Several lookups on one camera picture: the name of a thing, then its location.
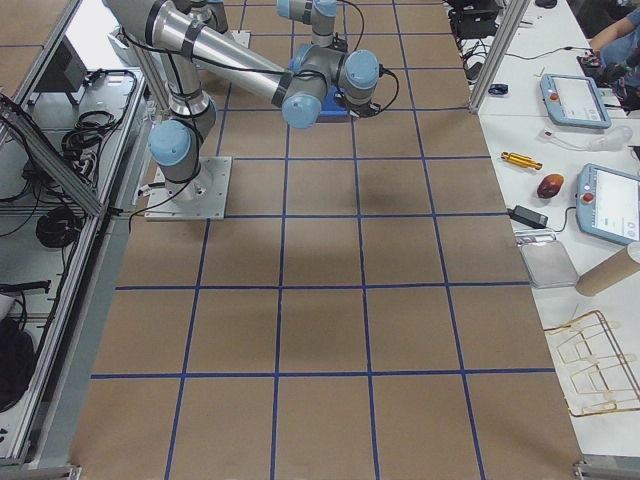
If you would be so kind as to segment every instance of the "metal rack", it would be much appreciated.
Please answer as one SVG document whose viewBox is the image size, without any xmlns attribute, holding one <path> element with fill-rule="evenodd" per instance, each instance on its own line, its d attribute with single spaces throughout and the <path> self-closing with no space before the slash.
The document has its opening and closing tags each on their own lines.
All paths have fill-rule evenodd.
<svg viewBox="0 0 640 480">
<path fill-rule="evenodd" d="M 42 145 L 41 152 L 36 155 L 39 161 L 49 162 L 59 168 L 62 175 L 54 178 L 61 185 L 67 186 L 65 190 L 74 202 L 83 207 L 81 210 L 86 214 L 86 219 L 75 246 L 60 250 L 49 249 L 39 243 L 34 234 L 35 224 L 51 206 L 43 205 L 35 198 L 35 194 L 27 195 L 0 209 L 1 232 L 11 231 L 28 219 L 16 233 L 2 238 L 0 282 L 13 284 L 34 279 L 52 282 L 50 294 L 27 296 L 29 315 L 26 331 L 31 334 L 40 355 L 27 392 L 17 405 L 0 413 L 0 427 L 7 432 L 2 435 L 0 442 L 0 465 L 21 464 L 25 460 L 43 393 L 75 306 L 76 295 L 82 287 L 82 279 L 86 274 L 98 231 L 107 215 L 109 199 L 120 188 L 120 170 L 142 124 L 145 114 L 144 79 L 139 71 L 132 72 L 136 77 L 135 84 L 128 76 L 100 77 L 87 87 L 78 106 L 70 104 L 64 94 L 43 94 L 35 105 L 29 107 L 28 113 L 53 145 L 60 144 L 62 136 L 73 128 L 78 116 L 84 112 L 107 110 L 116 118 L 120 115 L 124 117 L 102 151 L 100 163 L 96 167 L 99 167 L 99 180 L 95 188 L 87 188 L 84 184 L 80 189 L 71 188 L 77 185 L 77 182 L 74 183 L 77 177 L 74 178 L 66 165 L 56 165 L 55 162 L 59 159 L 48 153 Z M 125 112 L 129 95 L 129 107 Z M 7 112 L 3 116 L 14 124 L 19 122 Z M 26 135 L 26 138 L 30 146 L 42 143 L 35 135 Z M 27 160 L 19 142 L 6 141 L 2 145 L 0 168 L 4 181 L 0 185 L 1 196 L 11 195 L 11 190 L 15 190 L 16 185 L 24 183 L 22 172 Z M 46 324 L 49 324 L 48 331 L 43 337 Z"/>
</svg>

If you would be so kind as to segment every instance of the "black power adapter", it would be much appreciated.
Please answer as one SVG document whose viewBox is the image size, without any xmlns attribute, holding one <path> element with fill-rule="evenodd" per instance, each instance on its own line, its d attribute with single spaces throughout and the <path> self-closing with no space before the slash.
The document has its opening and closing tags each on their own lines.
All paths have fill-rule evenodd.
<svg viewBox="0 0 640 480">
<path fill-rule="evenodd" d="M 546 215 L 534 212 L 533 210 L 529 210 L 528 208 L 524 208 L 520 205 L 516 205 L 512 209 L 508 208 L 507 212 L 509 213 L 509 218 L 511 218 L 511 220 L 522 223 L 523 225 L 527 225 L 531 228 L 546 228 L 547 220 L 549 220 Z"/>
</svg>

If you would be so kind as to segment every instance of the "cardboard tube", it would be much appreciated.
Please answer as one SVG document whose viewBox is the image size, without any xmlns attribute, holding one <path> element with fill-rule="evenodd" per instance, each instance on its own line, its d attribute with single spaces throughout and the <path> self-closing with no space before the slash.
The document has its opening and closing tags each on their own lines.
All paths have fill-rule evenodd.
<svg viewBox="0 0 640 480">
<path fill-rule="evenodd" d="M 640 242 L 633 242 L 596 265 L 578 279 L 576 290 L 593 297 L 620 280 L 640 271 Z"/>
</svg>

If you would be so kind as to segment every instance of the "metal base plate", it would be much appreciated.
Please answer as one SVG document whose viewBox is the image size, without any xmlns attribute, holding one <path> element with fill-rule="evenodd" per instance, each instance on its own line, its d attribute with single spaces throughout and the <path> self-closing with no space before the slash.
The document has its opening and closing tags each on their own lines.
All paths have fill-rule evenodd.
<svg viewBox="0 0 640 480">
<path fill-rule="evenodd" d="M 230 30 L 233 39 L 245 48 L 249 48 L 251 32 L 249 30 Z"/>
<path fill-rule="evenodd" d="M 204 198 L 197 202 L 177 203 L 169 200 L 158 209 L 145 212 L 147 220 L 222 220 L 227 205 L 227 192 L 229 190 L 229 177 L 231 176 L 231 157 L 200 157 L 202 168 L 209 170 L 213 177 L 213 184 Z M 164 182 L 164 175 L 158 168 L 155 182 Z M 149 196 L 149 205 L 159 205 L 170 198 L 164 188 L 152 190 Z"/>
</svg>

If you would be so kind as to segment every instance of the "metal shelf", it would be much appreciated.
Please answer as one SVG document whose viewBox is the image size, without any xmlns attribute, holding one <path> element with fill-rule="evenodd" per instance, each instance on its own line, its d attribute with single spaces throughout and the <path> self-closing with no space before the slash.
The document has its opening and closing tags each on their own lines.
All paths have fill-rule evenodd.
<svg viewBox="0 0 640 480">
<path fill-rule="evenodd" d="M 137 86 L 131 94 L 130 106 L 120 127 L 106 144 L 101 156 L 99 182 L 95 195 L 102 205 L 106 205 L 113 191 L 119 188 L 116 179 L 123 159 L 133 147 L 142 118 L 145 104 L 143 101 L 144 81 L 137 70 L 132 70 L 137 78 Z M 131 91 L 132 79 L 122 77 L 102 77 L 90 86 L 78 107 L 71 105 L 64 95 L 44 94 L 29 109 L 36 123 L 42 126 L 45 135 L 59 145 L 62 136 L 73 127 L 78 116 L 90 110 L 108 110 L 116 118 L 122 114 L 127 94 Z M 0 148 L 0 195 L 16 193 L 24 184 L 22 171 L 27 156 L 16 141 L 10 141 Z M 29 446 L 29 436 L 38 411 L 45 387 L 49 380 L 53 363 L 65 327 L 85 273 L 85 267 L 94 247 L 96 234 L 102 225 L 103 216 L 88 217 L 80 233 L 75 253 L 67 258 L 68 274 L 63 282 L 63 260 L 60 249 L 42 246 L 35 237 L 37 219 L 55 205 L 36 204 L 33 195 L 0 208 L 0 233 L 7 232 L 20 225 L 33 212 L 32 218 L 15 234 L 0 239 L 0 282 L 20 283 L 37 280 L 51 280 L 49 294 L 36 294 L 27 297 L 29 321 L 27 331 L 34 343 L 41 342 L 42 327 L 54 305 L 54 297 L 59 287 L 60 296 L 50 329 L 42 340 L 41 355 L 29 389 L 20 402 L 0 413 L 0 428 L 8 433 L 0 442 L 0 465 L 20 464 L 24 460 Z"/>
</svg>

